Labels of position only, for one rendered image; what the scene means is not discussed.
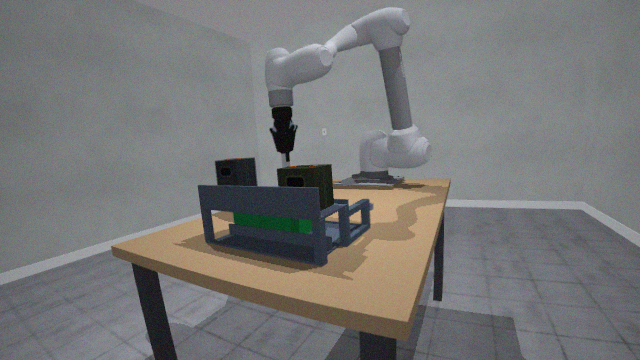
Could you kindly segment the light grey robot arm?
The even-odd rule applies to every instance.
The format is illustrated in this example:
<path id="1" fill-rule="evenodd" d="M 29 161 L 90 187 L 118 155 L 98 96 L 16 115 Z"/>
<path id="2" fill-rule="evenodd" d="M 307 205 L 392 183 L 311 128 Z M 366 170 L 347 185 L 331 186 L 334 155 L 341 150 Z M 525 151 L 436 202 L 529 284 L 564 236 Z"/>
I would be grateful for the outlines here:
<path id="1" fill-rule="evenodd" d="M 266 55 L 269 106 L 276 108 L 293 106 L 292 87 L 326 75 L 337 52 L 368 44 L 379 51 L 392 128 L 388 138 L 381 130 L 364 133 L 359 147 L 360 173 L 352 174 L 354 182 L 387 183 L 393 179 L 388 175 L 389 167 L 416 168 L 431 158 L 429 141 L 412 126 L 400 50 L 409 27 L 410 18 L 404 9 L 388 7 L 347 25 L 324 44 L 326 47 L 312 44 L 291 54 L 275 48 Z"/>

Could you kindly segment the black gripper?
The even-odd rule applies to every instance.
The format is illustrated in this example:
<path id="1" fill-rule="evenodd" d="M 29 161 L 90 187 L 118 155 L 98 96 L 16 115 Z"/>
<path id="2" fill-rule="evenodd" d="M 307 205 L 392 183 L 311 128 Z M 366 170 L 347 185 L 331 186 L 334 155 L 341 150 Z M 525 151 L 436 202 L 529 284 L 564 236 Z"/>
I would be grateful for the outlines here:
<path id="1" fill-rule="evenodd" d="M 275 117 L 280 117 L 280 118 L 275 118 Z M 290 166 L 289 153 L 293 151 L 295 134 L 298 128 L 297 125 L 294 125 L 292 123 L 291 117 L 292 117 L 291 107 L 272 108 L 272 118 L 274 119 L 274 126 L 270 128 L 270 132 L 272 133 L 277 152 L 281 153 L 282 168 Z M 275 129 L 275 125 L 276 125 L 277 131 Z"/>

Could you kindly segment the dark blue metal shelf rack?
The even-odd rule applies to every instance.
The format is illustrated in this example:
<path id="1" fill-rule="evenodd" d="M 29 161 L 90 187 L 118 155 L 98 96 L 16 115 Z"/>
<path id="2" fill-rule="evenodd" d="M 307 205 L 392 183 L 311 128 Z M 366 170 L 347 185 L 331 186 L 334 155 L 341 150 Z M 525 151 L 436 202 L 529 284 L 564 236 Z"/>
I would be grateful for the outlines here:
<path id="1" fill-rule="evenodd" d="M 370 229 L 374 204 L 361 199 L 349 206 L 348 199 L 334 199 L 334 205 L 320 211 L 318 187 L 198 185 L 198 192 L 205 242 L 318 266 L 326 265 L 336 248 L 348 247 Z M 229 223 L 230 234 L 215 239 L 211 210 L 312 220 L 312 231 Z M 350 223 L 349 217 L 359 210 L 361 223 Z M 339 222 L 324 219 L 336 212 Z"/>

